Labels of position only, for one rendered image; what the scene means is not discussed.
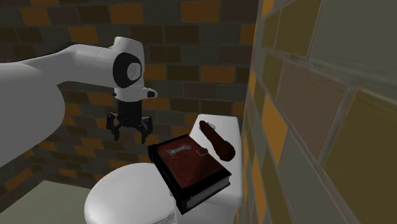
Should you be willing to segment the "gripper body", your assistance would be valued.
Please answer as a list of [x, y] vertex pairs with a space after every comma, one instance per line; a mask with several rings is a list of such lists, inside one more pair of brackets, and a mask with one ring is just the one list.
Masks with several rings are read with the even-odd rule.
[[117, 100], [117, 120], [123, 127], [137, 127], [142, 120], [142, 101]]

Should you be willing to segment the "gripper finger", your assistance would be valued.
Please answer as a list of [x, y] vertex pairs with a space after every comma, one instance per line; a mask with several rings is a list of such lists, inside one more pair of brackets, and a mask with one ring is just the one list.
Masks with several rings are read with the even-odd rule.
[[111, 131], [112, 135], [114, 136], [114, 140], [118, 141], [120, 138], [120, 127], [121, 125], [115, 125], [115, 120], [117, 120], [117, 114], [110, 113], [107, 115], [106, 118], [106, 128]]
[[152, 117], [142, 117], [141, 123], [137, 126], [137, 130], [141, 133], [141, 143], [146, 142], [146, 138], [153, 132]]

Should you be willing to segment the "dark red book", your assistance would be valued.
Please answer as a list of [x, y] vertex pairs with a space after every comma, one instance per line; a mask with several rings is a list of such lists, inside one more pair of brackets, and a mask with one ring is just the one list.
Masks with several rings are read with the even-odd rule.
[[232, 174], [188, 134], [152, 144], [148, 154], [182, 215], [230, 185]]

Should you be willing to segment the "white toilet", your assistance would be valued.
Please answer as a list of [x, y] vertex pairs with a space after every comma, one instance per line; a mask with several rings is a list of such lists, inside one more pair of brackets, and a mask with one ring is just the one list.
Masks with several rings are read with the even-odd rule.
[[223, 166], [231, 172], [230, 186], [181, 214], [167, 185], [152, 163], [115, 169], [91, 189], [85, 201], [87, 224], [233, 224], [243, 200], [242, 144], [234, 116], [198, 115], [190, 133], [212, 156], [216, 152], [199, 129], [205, 121], [234, 148], [236, 155]]

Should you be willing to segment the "brown elongated brush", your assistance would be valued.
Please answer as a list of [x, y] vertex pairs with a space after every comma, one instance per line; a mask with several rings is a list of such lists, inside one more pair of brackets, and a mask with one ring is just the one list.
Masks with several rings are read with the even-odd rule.
[[211, 142], [217, 156], [222, 161], [229, 162], [235, 156], [235, 148], [224, 140], [207, 122], [199, 121], [199, 128], [203, 135]]

